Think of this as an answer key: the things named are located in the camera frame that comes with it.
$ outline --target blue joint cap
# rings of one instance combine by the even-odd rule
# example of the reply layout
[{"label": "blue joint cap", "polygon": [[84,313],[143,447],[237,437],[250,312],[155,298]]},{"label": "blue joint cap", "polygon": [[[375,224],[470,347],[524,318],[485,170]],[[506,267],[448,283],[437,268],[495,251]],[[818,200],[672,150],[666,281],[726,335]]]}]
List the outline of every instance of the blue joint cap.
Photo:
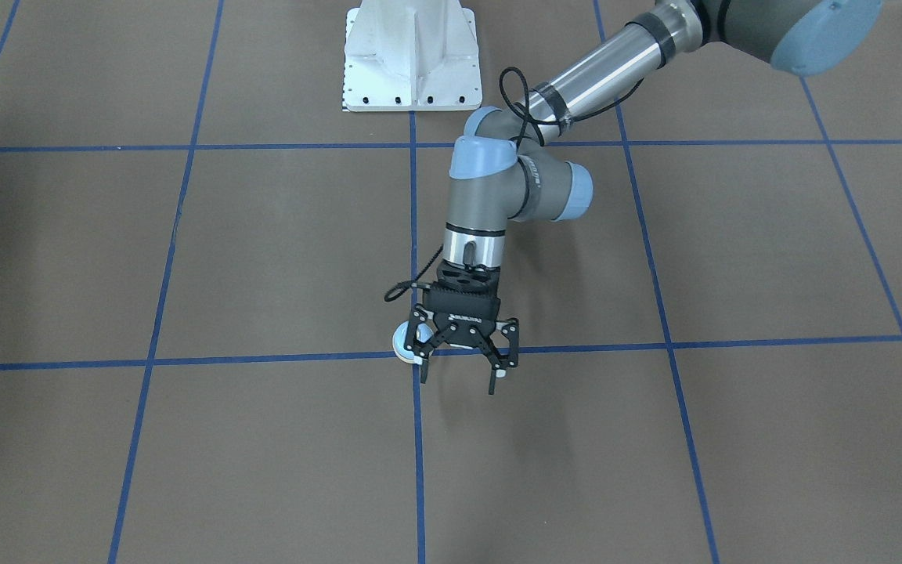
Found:
[{"label": "blue joint cap", "polygon": [[590,208],[590,203],[594,202],[594,179],[590,178],[590,171],[576,163],[569,163],[569,170],[572,172],[569,199],[566,200],[566,207],[559,217],[552,221],[560,222],[581,217]]},{"label": "blue joint cap", "polygon": [[461,136],[451,156],[452,179],[479,179],[517,164],[517,146],[510,140]]},{"label": "blue joint cap", "polygon": [[482,125],[483,119],[486,119],[487,115],[493,114],[493,112],[499,111],[498,107],[480,107],[479,110],[473,111],[472,115],[469,115],[468,119],[465,121],[465,135],[473,136],[476,132],[479,131],[479,125]]},{"label": "blue joint cap", "polygon": [[836,67],[865,40],[875,25],[883,0],[824,0],[788,30],[770,65],[797,76],[812,76]]}]

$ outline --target robotic arm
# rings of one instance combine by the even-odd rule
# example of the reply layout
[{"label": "robotic arm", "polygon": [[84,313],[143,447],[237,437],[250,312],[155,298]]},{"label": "robotic arm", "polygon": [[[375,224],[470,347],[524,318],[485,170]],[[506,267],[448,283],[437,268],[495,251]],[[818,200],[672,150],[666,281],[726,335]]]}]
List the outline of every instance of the robotic arm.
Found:
[{"label": "robotic arm", "polygon": [[[478,349],[490,363],[492,394],[496,379],[518,364],[519,323],[497,319],[508,222],[576,219],[594,197],[586,168],[556,160],[545,144],[613,107],[620,93],[677,54],[713,40],[780,71],[819,74],[855,50],[881,7],[882,0],[658,0],[556,78],[527,89],[520,75],[524,99],[507,110],[476,110],[455,142],[437,279],[426,284],[418,277],[386,295],[391,301],[400,290],[422,291],[422,303],[391,340],[397,356],[419,364],[426,382],[440,345]],[[516,69],[505,70],[501,82],[509,71]],[[506,352],[494,335],[502,335]]]}]

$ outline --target black cable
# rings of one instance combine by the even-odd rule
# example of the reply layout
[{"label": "black cable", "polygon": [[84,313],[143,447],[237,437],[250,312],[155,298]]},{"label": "black cable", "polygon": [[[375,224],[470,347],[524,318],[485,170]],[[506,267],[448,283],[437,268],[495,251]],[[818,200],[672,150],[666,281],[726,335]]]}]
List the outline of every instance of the black cable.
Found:
[{"label": "black cable", "polygon": [[391,286],[391,288],[389,288],[389,291],[385,292],[385,301],[394,302],[395,300],[401,298],[402,295],[405,294],[410,288],[417,288],[418,286],[416,285],[416,282],[419,282],[420,278],[423,278],[423,275],[426,274],[428,270],[430,270],[430,267],[433,266],[434,261],[436,261],[437,257],[441,256],[441,253],[443,252],[444,245],[441,245],[437,249],[437,252],[434,253],[434,256],[430,257],[430,261],[427,262],[427,266],[423,267],[423,270],[421,270],[419,274],[416,275],[416,278],[412,280],[406,280],[404,282],[398,282],[398,284],[396,284],[395,286]]},{"label": "black cable", "polygon": [[[524,89],[524,106],[522,108],[520,108],[520,110],[518,109],[520,104],[512,103],[511,97],[507,95],[506,87],[504,86],[503,80],[506,77],[506,75],[508,75],[508,74],[516,74],[517,78],[520,78],[521,87],[523,87],[523,89]],[[525,132],[525,129],[527,128],[528,124],[562,126],[562,122],[559,121],[558,119],[556,119],[556,121],[541,121],[541,119],[535,119],[531,115],[531,111],[530,111],[531,93],[530,93],[529,89],[527,89],[527,78],[524,78],[524,74],[523,74],[523,72],[521,72],[521,70],[519,68],[516,68],[516,67],[504,68],[503,71],[500,72],[499,83],[500,83],[500,96],[503,97],[503,103],[505,103],[506,107],[508,107],[509,110],[511,110],[513,112],[513,114],[516,115],[517,118],[520,118],[520,121],[521,121],[520,133],[516,139],[518,144],[520,143],[520,140],[524,139],[524,132]],[[592,112],[590,112],[590,114],[579,115],[578,117],[574,117],[572,119],[572,121],[575,124],[577,121],[584,121],[584,119],[590,119],[590,118],[596,117],[597,115],[601,115],[605,111],[614,110],[615,107],[617,107],[620,103],[623,103],[623,101],[626,101],[634,93],[636,93],[636,90],[638,90],[638,87],[640,87],[641,83],[642,83],[642,79],[640,79],[639,82],[636,82],[636,85],[631,87],[631,89],[628,92],[626,92],[626,94],[624,94],[624,96],[619,97],[619,99],[613,101],[613,103],[609,103],[606,107],[602,107],[600,110],[592,111]]]}]

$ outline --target white pedestal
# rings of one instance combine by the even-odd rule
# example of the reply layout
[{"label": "white pedestal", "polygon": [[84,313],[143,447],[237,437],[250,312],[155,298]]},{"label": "white pedestal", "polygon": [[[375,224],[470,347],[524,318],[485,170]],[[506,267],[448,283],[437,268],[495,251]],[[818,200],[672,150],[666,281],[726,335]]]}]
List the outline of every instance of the white pedestal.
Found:
[{"label": "white pedestal", "polygon": [[458,0],[364,0],[347,13],[344,110],[475,110],[475,14]]}]

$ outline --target black band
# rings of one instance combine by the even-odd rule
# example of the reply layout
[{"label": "black band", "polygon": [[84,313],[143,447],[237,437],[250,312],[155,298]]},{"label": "black band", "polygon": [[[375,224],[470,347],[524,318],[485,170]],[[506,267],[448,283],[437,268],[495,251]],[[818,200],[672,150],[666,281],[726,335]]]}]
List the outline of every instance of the black band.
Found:
[{"label": "black band", "polygon": [[709,11],[702,0],[691,0],[691,6],[695,7],[695,13],[698,14],[699,20],[702,21],[702,45],[705,45],[709,42],[709,38],[712,37],[712,21],[709,20]]},{"label": "black band", "polygon": [[716,20],[716,32],[719,33],[720,42],[726,43],[726,12],[730,11],[730,2],[733,0],[723,0],[719,4],[719,19]]},{"label": "black band", "polygon": [[482,231],[480,229],[466,229],[464,227],[458,227],[456,225],[451,225],[448,222],[444,224],[444,227],[455,233],[461,233],[462,235],[473,235],[476,237],[503,237],[507,234],[506,230],[502,231]]},{"label": "black band", "polygon": [[663,23],[663,20],[659,19],[654,13],[645,12],[645,14],[640,14],[630,23],[640,25],[658,43],[659,56],[661,56],[658,68],[663,68],[666,65],[666,61],[672,60],[673,55],[677,54],[677,46],[673,43],[670,29],[666,29],[666,23]]},{"label": "black band", "polygon": [[555,86],[549,85],[548,82],[542,82],[541,85],[537,85],[533,90],[545,99],[548,107],[552,108],[552,114],[555,114],[555,121],[559,122],[559,135],[569,131],[569,128],[573,125],[573,114],[569,111],[569,105],[566,103],[566,100],[562,99],[562,94],[555,89]]}]

